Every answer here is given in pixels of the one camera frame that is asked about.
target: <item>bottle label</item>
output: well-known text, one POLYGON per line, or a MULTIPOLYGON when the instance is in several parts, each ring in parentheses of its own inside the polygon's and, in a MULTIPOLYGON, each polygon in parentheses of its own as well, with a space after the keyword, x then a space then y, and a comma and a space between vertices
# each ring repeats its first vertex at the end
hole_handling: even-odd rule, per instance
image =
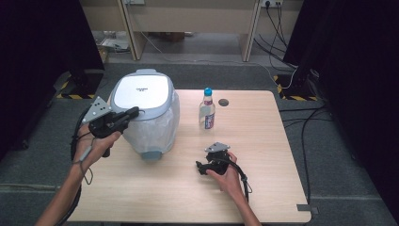
POLYGON ((205 116, 205 129, 214 127, 215 114, 205 116))
POLYGON ((203 103, 204 103, 205 105, 212 105, 213 101, 212 101, 212 100, 211 100, 211 101, 203 101, 203 103))

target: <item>power outlet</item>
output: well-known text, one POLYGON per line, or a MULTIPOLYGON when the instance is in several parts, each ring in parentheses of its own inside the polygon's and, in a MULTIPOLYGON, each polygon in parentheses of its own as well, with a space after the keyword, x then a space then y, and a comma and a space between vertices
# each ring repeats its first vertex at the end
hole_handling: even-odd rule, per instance
POLYGON ((266 2, 269 2, 269 8, 277 8, 282 6, 282 0, 262 0, 262 8, 266 8, 266 2))

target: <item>black device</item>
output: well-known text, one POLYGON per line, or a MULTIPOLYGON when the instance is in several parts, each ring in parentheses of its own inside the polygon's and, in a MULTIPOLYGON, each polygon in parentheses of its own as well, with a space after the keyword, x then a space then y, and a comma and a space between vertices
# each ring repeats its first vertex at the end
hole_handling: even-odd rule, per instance
MULTIPOLYGON (((108 137, 117 131, 120 131, 123 134, 123 131, 128 127, 129 121, 137 117, 138 113, 139 109, 137 106, 132 107, 125 112, 110 112, 94 121, 91 121, 88 124, 88 130, 97 138, 108 137)), ((108 157, 109 155, 110 149, 108 148, 103 154, 103 157, 108 157)))
MULTIPOLYGON (((105 138, 117 131, 123 134, 129 121, 138 116, 139 108, 134 106, 127 111, 116 113, 101 97, 97 97, 85 114, 82 123, 88 122, 90 133, 97 138, 105 138)), ((109 155, 110 150, 107 149, 103 157, 109 155)))
POLYGON ((208 153, 206 155, 206 160, 208 160, 208 163, 202 164, 199 161, 196 161, 197 168, 199 169, 199 174, 207 175, 206 170, 213 170, 217 174, 223 175, 226 172, 228 166, 231 165, 240 174, 241 181, 244 185, 244 193, 247 197, 247 201, 249 201, 249 193, 252 191, 248 191, 247 176, 237 164, 230 160, 230 156, 227 153, 229 148, 229 145, 216 142, 209 148, 205 149, 205 152, 208 153))

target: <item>container lid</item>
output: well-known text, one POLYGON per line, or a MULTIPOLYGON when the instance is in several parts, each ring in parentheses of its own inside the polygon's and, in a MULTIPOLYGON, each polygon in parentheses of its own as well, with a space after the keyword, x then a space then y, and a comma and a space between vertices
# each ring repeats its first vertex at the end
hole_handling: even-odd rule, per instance
POLYGON ((156 70, 137 70, 121 78, 111 93, 115 112, 138 106, 140 114, 134 121, 155 119, 163 115, 172 102, 173 84, 169 77, 156 70))

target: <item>clear plastic bottle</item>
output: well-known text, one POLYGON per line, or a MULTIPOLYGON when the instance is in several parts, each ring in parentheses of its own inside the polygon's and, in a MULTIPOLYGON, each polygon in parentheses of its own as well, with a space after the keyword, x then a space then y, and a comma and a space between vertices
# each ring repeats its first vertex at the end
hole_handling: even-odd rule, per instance
POLYGON ((215 104, 212 100, 212 89, 203 91, 203 101, 199 105, 199 127, 212 129, 215 124, 215 104))

